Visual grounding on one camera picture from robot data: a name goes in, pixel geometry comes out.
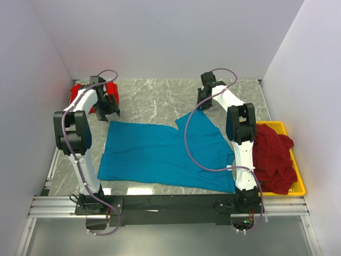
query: black base frame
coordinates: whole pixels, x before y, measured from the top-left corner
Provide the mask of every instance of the black base frame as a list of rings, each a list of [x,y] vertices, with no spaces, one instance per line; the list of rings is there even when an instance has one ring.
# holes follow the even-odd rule
[[[105,201],[120,212],[121,226],[177,223],[231,225],[231,214],[249,213],[249,209],[238,208],[237,194],[105,196]],[[87,206],[81,203],[77,205],[75,215],[91,215]],[[250,205],[254,213],[261,212],[259,203],[260,198]],[[118,225],[117,214],[111,210],[109,215],[109,226]],[[104,229],[106,220],[102,221]],[[96,226],[92,228],[89,225],[88,229],[100,229],[98,223],[99,220],[96,220]]]

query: gray floor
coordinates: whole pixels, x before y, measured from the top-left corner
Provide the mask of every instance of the gray floor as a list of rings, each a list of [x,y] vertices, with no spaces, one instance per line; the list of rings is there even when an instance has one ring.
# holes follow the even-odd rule
[[[269,217],[246,236],[214,224],[126,226],[87,234],[84,219],[38,219],[27,255],[311,255],[300,217]]]
[[[121,79],[117,81],[120,93],[121,117],[110,115],[109,120],[131,123],[164,124],[175,127],[175,120],[186,115],[195,106],[199,79]],[[231,91],[241,100],[255,105],[257,120],[270,120],[269,112],[258,80],[240,80]],[[215,101],[206,111],[210,120],[225,136],[226,112]],[[109,123],[97,121],[88,115],[93,136],[91,148],[94,169],[98,172]],[[113,195],[126,194],[209,194],[219,193],[199,188],[167,186],[132,181],[101,181],[104,191]],[[65,196],[79,192],[79,184],[71,162],[61,153],[56,165],[50,196]]]

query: dark red garment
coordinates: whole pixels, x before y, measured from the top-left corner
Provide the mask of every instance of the dark red garment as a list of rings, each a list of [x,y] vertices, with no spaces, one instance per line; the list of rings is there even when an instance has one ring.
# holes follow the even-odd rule
[[[254,167],[257,179],[262,182],[263,192],[288,194],[291,185],[297,181],[292,167],[289,149],[294,142],[286,135],[278,135],[266,124],[257,124],[253,147]]]

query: cable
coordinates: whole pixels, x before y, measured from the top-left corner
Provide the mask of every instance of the cable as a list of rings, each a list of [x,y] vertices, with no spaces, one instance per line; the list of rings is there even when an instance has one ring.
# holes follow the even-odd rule
[[[87,191],[87,192],[89,193],[89,195],[90,195],[91,197],[93,197],[96,201],[98,201],[99,203],[104,204],[105,206],[109,207],[110,209],[112,209],[112,210],[118,215],[118,224],[117,224],[117,226],[115,227],[115,229],[113,229],[112,231],[107,232],[107,233],[96,233],[96,232],[94,232],[94,231],[92,231],[92,230],[89,230],[89,232],[90,232],[91,234],[94,234],[94,235],[97,235],[97,236],[106,236],[106,235],[110,235],[110,234],[114,233],[114,232],[121,226],[121,215],[120,215],[119,211],[118,211],[115,207],[113,207],[112,205],[108,204],[107,202],[105,202],[105,201],[99,199],[98,197],[96,197],[96,196],[92,193],[92,191],[90,190],[89,186],[87,185],[87,182],[86,182],[86,180],[85,180],[85,177],[84,177],[84,173],[83,173],[82,167],[81,167],[81,165],[80,165],[80,163],[79,163],[79,159],[77,158],[77,156],[76,156],[74,150],[72,149],[72,146],[71,146],[70,141],[68,140],[68,136],[67,136],[67,134],[66,134],[65,117],[66,117],[66,116],[67,116],[67,115],[68,115],[68,114],[77,106],[77,104],[80,102],[80,100],[82,99],[82,97],[85,95],[85,93],[86,93],[87,91],[89,91],[89,90],[91,90],[91,89],[93,89],[93,88],[95,88],[95,87],[97,87],[97,86],[111,83],[111,82],[113,82],[113,81],[115,81],[115,80],[117,79],[118,73],[117,73],[115,70],[112,70],[112,69],[103,70],[102,72],[100,72],[100,73],[98,74],[98,76],[101,75],[102,73],[106,72],[106,71],[114,72],[114,73],[116,74],[116,76],[115,76],[112,80],[109,80],[109,81],[106,81],[106,82],[102,82],[102,83],[98,83],[98,84],[93,84],[93,85],[89,86],[82,94],[80,94],[80,96],[78,97],[78,99],[75,100],[75,102],[72,102],[72,103],[71,103],[71,107],[70,107],[69,109],[67,109],[67,110],[63,113],[63,115],[62,115],[62,122],[61,122],[62,132],[63,132],[63,136],[64,136],[64,139],[65,139],[65,143],[66,143],[66,145],[67,145],[67,147],[68,147],[70,153],[72,154],[72,156],[73,156],[74,159],[75,159],[75,162],[76,162],[76,164],[77,164],[77,168],[78,168],[78,170],[79,170],[80,178],[82,179],[82,183],[84,184],[84,187],[85,187],[86,191]]]
[[[189,116],[188,119],[187,119],[186,126],[185,126],[185,134],[184,134],[185,148],[186,148],[187,154],[189,155],[189,157],[191,158],[191,160],[192,160],[197,166],[199,166],[200,168],[202,168],[202,169],[204,169],[204,170],[206,170],[206,171],[210,171],[210,172],[221,172],[221,171],[228,171],[228,170],[232,170],[232,169],[245,169],[245,170],[249,171],[249,172],[253,175],[253,177],[255,178],[255,181],[256,181],[256,183],[257,183],[257,186],[259,187],[259,191],[260,191],[260,193],[261,193],[261,202],[262,202],[261,213],[260,213],[260,215],[259,215],[258,221],[254,224],[254,226],[253,226],[252,228],[250,228],[250,229],[248,229],[248,230],[243,230],[243,231],[242,231],[242,230],[236,229],[237,232],[240,232],[240,233],[246,232],[246,233],[248,233],[248,232],[254,230],[254,229],[259,225],[259,223],[261,223],[261,221],[262,221],[262,216],[263,216],[263,211],[264,211],[263,191],[262,191],[261,184],[260,184],[260,182],[258,181],[258,179],[257,179],[257,177],[256,177],[256,175],[255,175],[255,173],[254,173],[252,170],[250,170],[250,168],[245,167],[245,166],[232,166],[232,167],[226,167],[226,168],[221,168],[221,169],[210,169],[210,168],[206,168],[206,167],[202,166],[201,164],[199,164],[199,163],[193,158],[193,156],[192,156],[192,154],[191,154],[191,152],[190,152],[190,150],[189,150],[188,144],[187,144],[187,130],[188,130],[188,125],[189,125],[189,123],[190,123],[190,120],[191,120],[191,118],[192,118],[194,112],[195,112],[195,111],[201,106],[201,104],[203,104],[204,102],[206,102],[206,101],[208,101],[208,100],[210,100],[210,99],[212,99],[212,98],[214,98],[214,97],[216,97],[216,96],[218,96],[218,95],[220,95],[220,94],[223,94],[228,88],[230,88],[232,85],[234,85],[234,84],[237,82],[237,80],[238,80],[237,75],[235,74],[235,72],[233,72],[232,70],[230,70],[230,69],[228,69],[228,68],[215,68],[215,69],[212,69],[210,72],[213,72],[213,71],[216,71],[216,70],[226,70],[226,71],[230,72],[232,75],[234,75],[234,81],[233,81],[231,84],[227,85],[221,92],[219,92],[219,93],[217,93],[217,94],[215,94],[215,95],[212,95],[212,96],[206,98],[205,100],[199,102],[199,103],[196,105],[196,107],[193,109],[193,111],[191,112],[190,116]]]
[[[77,200],[78,200],[78,196],[76,196],[75,194],[69,195],[70,200],[73,201],[74,203],[78,204],[78,202],[75,201],[75,200],[73,200],[73,199],[71,198],[71,196],[75,197],[75,199],[77,199]]]

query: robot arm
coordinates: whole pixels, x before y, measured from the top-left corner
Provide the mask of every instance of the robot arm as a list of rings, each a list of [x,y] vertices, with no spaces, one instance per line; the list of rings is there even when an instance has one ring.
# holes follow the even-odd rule
[[[223,89],[225,89],[224,85],[212,88],[212,95],[220,93]],[[238,99],[230,90],[224,91],[213,99],[216,100],[227,113],[232,106],[243,107],[245,104],[245,102]],[[245,166],[252,170],[254,167],[252,158],[253,140],[246,140],[241,144],[238,144],[234,138],[231,139],[234,154],[236,156],[236,166]],[[254,189],[255,186],[257,187],[257,184],[253,175],[245,169],[237,168],[236,187],[240,190],[250,190]]]
[[[98,86],[95,89],[87,90],[90,85],[101,83],[103,81],[105,82],[105,80],[99,76],[92,76],[90,79],[90,84],[85,85],[78,91],[78,94],[73,102],[76,102],[81,95],[82,98],[65,119],[66,127],[70,127],[70,129],[67,130],[68,140],[71,143],[72,149],[75,151],[77,158],[79,159],[83,175],[89,189],[93,194],[97,194],[101,190],[101,184],[96,177],[96,173],[91,161],[90,147],[92,144],[92,136],[86,115],[89,113],[92,107],[94,107],[96,116],[100,121],[108,121],[105,115],[112,113],[119,114],[118,103],[116,102],[115,97],[113,94],[108,94],[105,91],[104,86]],[[83,184],[75,158],[70,154],[61,130],[62,115],[65,111],[72,107],[73,104],[71,103],[66,109],[64,109],[64,111],[57,111],[53,115],[56,145],[59,149],[63,150],[64,154],[72,162],[77,179],[79,181],[80,194],[89,195],[85,185]]]
[[[201,75],[202,88],[198,89],[198,103],[212,95],[219,94],[226,88],[222,81],[216,81],[213,72]],[[236,157],[236,166],[244,166],[250,171],[237,168],[236,193],[242,198],[245,208],[258,200],[258,188],[254,176],[253,144],[256,133],[255,108],[252,103],[238,99],[230,90],[213,97],[227,112],[226,135],[232,143]],[[204,102],[199,108],[208,109],[212,99]]]

